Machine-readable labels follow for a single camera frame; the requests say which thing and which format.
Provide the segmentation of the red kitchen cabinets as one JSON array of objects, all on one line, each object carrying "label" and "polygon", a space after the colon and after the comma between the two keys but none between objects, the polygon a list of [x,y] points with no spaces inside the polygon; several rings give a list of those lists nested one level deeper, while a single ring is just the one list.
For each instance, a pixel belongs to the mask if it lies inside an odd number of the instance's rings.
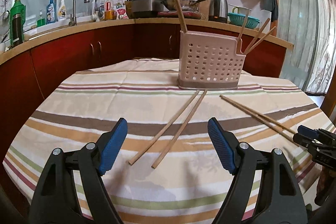
[{"label": "red kitchen cabinets", "polygon": [[38,106],[77,71],[135,57],[176,59],[175,19],[91,23],[34,38],[1,54],[1,154]]}]

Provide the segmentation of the wooden chopstick in holder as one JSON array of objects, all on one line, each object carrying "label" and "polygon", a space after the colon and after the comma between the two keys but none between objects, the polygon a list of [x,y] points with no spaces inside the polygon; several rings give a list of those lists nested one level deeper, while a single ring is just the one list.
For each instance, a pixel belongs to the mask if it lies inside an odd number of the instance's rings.
[{"label": "wooden chopstick in holder", "polygon": [[239,36],[238,36],[238,41],[240,41],[241,38],[242,38],[242,35],[243,35],[243,32],[244,32],[245,26],[246,26],[247,21],[248,21],[249,14],[250,14],[250,10],[248,10],[247,13],[246,13],[245,16],[244,16],[244,21],[243,21],[243,24],[242,24],[242,27],[241,27],[241,29],[240,29]]},{"label": "wooden chopstick in holder", "polygon": [[261,42],[263,42],[270,34],[276,30],[277,27],[274,26],[272,29],[269,30],[262,38],[260,38],[258,41],[255,41],[253,43],[250,43],[249,46],[245,49],[244,55],[248,55],[252,50],[254,50]]},{"label": "wooden chopstick in holder", "polygon": [[261,26],[260,30],[258,31],[257,35],[252,39],[252,41],[249,43],[249,45],[245,49],[245,51],[243,53],[244,55],[246,55],[247,52],[250,50],[250,48],[254,45],[254,43],[259,38],[260,34],[264,31],[264,29],[266,28],[266,26],[268,25],[269,22],[270,22],[270,18],[267,18],[266,21],[264,22],[264,24]]},{"label": "wooden chopstick in holder", "polygon": [[182,11],[182,8],[181,8],[180,0],[174,0],[174,1],[175,1],[175,4],[176,4],[176,11],[177,11],[179,22],[180,22],[180,25],[181,25],[181,31],[183,33],[186,33],[187,32],[187,25],[186,25],[186,21],[185,21],[183,11]]}]

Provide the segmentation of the sheer window curtain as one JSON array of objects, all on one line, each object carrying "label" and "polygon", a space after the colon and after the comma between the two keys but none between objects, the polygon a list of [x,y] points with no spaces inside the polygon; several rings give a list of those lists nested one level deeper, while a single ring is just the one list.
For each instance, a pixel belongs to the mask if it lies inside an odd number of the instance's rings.
[{"label": "sheer window curtain", "polygon": [[294,45],[280,76],[326,94],[335,69],[335,0],[279,0],[277,36]]}]

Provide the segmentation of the striped tablecloth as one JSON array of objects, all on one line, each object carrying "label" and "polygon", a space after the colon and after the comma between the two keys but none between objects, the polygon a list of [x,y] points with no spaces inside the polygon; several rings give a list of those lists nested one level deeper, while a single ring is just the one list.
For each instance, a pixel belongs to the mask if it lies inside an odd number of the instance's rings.
[{"label": "striped tablecloth", "polygon": [[282,149],[306,192],[321,167],[303,148],[228,103],[234,100],[296,130],[299,125],[335,131],[322,110],[285,79],[240,75],[235,90],[207,92],[194,116],[163,161],[151,165],[173,139],[199,93],[165,133],[133,165],[128,161],[154,138],[194,94],[177,85],[178,61],[129,60],[75,72],[31,114],[11,143],[3,166],[21,193],[31,200],[54,148],[73,151],[96,141],[120,118],[127,136],[102,180],[126,223],[210,223],[232,176],[223,169],[207,133],[216,118],[222,128],[255,149]]}]

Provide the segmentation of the pink perforated utensil holder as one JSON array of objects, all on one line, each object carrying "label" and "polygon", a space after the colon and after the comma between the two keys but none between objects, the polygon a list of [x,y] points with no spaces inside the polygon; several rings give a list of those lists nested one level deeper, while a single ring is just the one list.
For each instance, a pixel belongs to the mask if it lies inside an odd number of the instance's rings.
[{"label": "pink perforated utensil holder", "polygon": [[183,89],[236,89],[246,55],[242,40],[199,31],[180,32],[178,86]]}]

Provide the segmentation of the teal plastic colander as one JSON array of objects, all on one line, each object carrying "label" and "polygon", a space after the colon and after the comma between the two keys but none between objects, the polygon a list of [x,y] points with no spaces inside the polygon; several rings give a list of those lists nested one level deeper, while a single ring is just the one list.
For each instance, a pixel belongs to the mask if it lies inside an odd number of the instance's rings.
[{"label": "teal plastic colander", "polygon": [[[230,24],[233,24],[233,25],[236,25],[236,26],[242,26],[243,23],[245,22],[245,15],[244,14],[229,12],[228,13],[228,18],[230,20]],[[251,30],[254,30],[259,24],[260,24],[259,19],[248,16],[245,27],[249,28]]]}]

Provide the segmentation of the stainless electric kettle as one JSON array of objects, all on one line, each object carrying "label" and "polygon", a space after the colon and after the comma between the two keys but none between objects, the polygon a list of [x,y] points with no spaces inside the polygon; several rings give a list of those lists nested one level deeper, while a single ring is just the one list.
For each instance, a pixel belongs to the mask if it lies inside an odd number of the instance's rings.
[{"label": "stainless electric kettle", "polygon": [[228,3],[227,0],[210,0],[209,21],[227,23]]}]

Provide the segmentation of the wooden cutting board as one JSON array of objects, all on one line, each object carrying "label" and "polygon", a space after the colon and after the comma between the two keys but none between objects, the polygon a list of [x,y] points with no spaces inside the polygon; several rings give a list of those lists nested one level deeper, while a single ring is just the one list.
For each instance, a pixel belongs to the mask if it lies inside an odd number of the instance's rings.
[{"label": "wooden cutting board", "polygon": [[206,0],[199,4],[198,11],[199,13],[201,13],[203,20],[208,20],[209,9],[210,9],[210,0]]}]

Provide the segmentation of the green soap dispenser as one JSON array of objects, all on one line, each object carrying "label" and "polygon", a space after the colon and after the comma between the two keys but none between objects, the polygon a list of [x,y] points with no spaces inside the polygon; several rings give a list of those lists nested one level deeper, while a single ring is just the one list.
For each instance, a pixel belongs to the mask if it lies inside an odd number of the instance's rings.
[{"label": "green soap dispenser", "polygon": [[43,11],[40,10],[39,12],[39,19],[37,20],[37,27],[45,26],[46,25],[46,20],[43,16]]}]

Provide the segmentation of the white spray cleaner bottle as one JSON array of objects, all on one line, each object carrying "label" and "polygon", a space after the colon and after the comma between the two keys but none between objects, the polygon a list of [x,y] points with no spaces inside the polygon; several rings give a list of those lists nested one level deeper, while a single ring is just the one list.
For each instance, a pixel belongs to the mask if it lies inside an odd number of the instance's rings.
[{"label": "white spray cleaner bottle", "polygon": [[58,8],[58,20],[65,20],[67,16],[67,9],[65,5],[65,0],[60,0]]}]

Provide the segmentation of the blue detergent bottle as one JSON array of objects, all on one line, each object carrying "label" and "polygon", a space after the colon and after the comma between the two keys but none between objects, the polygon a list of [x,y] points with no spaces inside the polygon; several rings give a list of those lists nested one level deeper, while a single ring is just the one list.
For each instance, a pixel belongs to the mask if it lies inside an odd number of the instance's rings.
[{"label": "blue detergent bottle", "polygon": [[56,8],[54,0],[49,0],[49,4],[46,8],[47,24],[56,22]]}]

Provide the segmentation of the green thermos flask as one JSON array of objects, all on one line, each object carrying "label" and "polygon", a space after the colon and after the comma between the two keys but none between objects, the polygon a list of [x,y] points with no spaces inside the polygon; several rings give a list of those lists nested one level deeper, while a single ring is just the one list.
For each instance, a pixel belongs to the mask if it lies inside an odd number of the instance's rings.
[{"label": "green thermos flask", "polygon": [[10,9],[10,43],[12,47],[24,41],[23,25],[26,21],[26,7],[21,0],[15,0]]}]

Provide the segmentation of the cooking oil bottle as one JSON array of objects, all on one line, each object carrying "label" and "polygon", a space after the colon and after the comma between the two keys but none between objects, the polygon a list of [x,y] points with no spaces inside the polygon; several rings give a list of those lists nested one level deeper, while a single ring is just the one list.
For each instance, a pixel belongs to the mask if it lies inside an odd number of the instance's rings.
[{"label": "cooking oil bottle", "polygon": [[105,20],[114,20],[114,2],[112,0],[106,0],[105,2]]}]

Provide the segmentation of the pink packaged bottle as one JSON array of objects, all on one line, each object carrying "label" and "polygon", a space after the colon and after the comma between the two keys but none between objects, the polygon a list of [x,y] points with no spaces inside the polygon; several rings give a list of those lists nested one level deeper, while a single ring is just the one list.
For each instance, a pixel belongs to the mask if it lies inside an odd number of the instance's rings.
[{"label": "pink packaged bottle", "polygon": [[115,11],[116,11],[116,19],[118,20],[128,19],[127,12],[126,12],[126,6],[123,0],[117,0]]}]

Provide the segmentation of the knife block with knives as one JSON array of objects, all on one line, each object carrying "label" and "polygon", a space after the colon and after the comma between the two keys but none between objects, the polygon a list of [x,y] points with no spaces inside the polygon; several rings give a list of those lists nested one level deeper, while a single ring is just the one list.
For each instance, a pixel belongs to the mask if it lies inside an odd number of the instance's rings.
[{"label": "knife block with knives", "polygon": [[134,15],[132,13],[132,10],[131,10],[131,2],[132,0],[126,0],[125,1],[125,8],[126,8],[126,14],[128,16],[129,19],[133,19],[134,18]]}]

